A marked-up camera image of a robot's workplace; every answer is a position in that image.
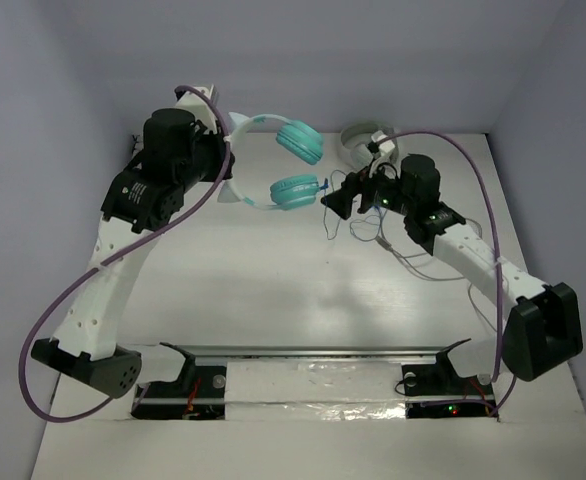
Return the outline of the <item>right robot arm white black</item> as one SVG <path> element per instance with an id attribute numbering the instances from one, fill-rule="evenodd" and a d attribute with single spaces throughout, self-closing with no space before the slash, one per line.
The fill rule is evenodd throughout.
<path id="1" fill-rule="evenodd" d="M 408 237 L 432 257 L 452 267 L 496 307 L 497 358 L 516 378 L 531 382 L 583 350 L 576 292 L 551 285 L 500 256 L 440 199 L 434 161 L 411 154 L 390 177 L 385 168 L 348 174 L 322 204 L 347 220 L 352 212 L 380 206 L 404 218 Z"/>

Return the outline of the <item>white foam cover panel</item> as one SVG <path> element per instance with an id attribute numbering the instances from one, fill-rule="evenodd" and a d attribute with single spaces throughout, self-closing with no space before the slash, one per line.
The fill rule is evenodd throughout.
<path id="1" fill-rule="evenodd" d="M 346 360 L 231 362 L 225 385 L 228 421 L 403 420 L 395 392 L 398 363 Z"/>

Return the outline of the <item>teal cat-ear headphones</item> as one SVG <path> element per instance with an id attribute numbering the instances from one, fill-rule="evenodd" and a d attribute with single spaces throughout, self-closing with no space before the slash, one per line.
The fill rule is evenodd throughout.
<path id="1" fill-rule="evenodd" d="M 272 113 L 247 115 L 231 112 L 229 136 L 236 163 L 218 193 L 219 203 L 243 203 L 262 211 L 291 211 L 313 204 L 328 188 L 328 181 L 313 173 L 295 173 L 293 161 L 315 166 L 324 155 L 324 138 L 300 120 Z M 267 122 L 279 124 L 275 144 L 257 151 L 254 132 Z"/>

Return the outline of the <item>left aluminium side rail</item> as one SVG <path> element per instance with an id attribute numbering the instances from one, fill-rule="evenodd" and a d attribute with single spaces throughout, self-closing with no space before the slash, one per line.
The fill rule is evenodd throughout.
<path id="1" fill-rule="evenodd" d="M 132 136 L 131 156 L 135 156 L 144 147 L 143 136 L 141 134 L 134 134 Z"/>

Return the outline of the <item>aluminium mounting rail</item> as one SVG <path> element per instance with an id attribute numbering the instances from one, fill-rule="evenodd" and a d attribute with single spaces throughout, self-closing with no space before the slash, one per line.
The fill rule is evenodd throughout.
<path id="1" fill-rule="evenodd" d="M 193 354 L 199 363 L 221 363 L 222 361 L 237 360 L 353 360 L 353 359 L 403 359 L 416 357 L 418 359 L 431 358 L 444 346 L 418 347 L 301 347 L 301 346 L 203 346 L 179 345 L 179 348 Z"/>

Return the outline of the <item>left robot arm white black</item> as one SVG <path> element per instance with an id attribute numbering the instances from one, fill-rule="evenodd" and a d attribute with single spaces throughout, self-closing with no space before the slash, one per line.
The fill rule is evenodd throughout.
<path id="1" fill-rule="evenodd" d="M 139 381 L 143 353 L 118 345 L 118 325 L 133 286 L 161 235 L 197 212 L 228 178 L 232 153 L 219 113 L 205 105 L 154 111 L 142 147 L 112 180 L 101 206 L 98 236 L 86 272 L 35 324 L 39 329 L 66 300 L 72 303 L 49 338 L 27 336 L 19 384 L 27 388 L 33 359 L 109 399 Z"/>

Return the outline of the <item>grey white headphones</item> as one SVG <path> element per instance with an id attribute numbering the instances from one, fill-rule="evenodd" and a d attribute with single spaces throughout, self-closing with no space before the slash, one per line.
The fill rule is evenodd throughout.
<path id="1" fill-rule="evenodd" d="M 361 121 L 346 126 L 340 133 L 337 151 L 339 158 L 352 170 L 359 171 L 368 166 L 375 156 L 367 149 L 372 141 L 377 141 L 395 133 L 395 129 L 384 122 Z M 401 140 L 392 139 L 380 147 L 383 161 L 397 166 L 406 152 Z"/>

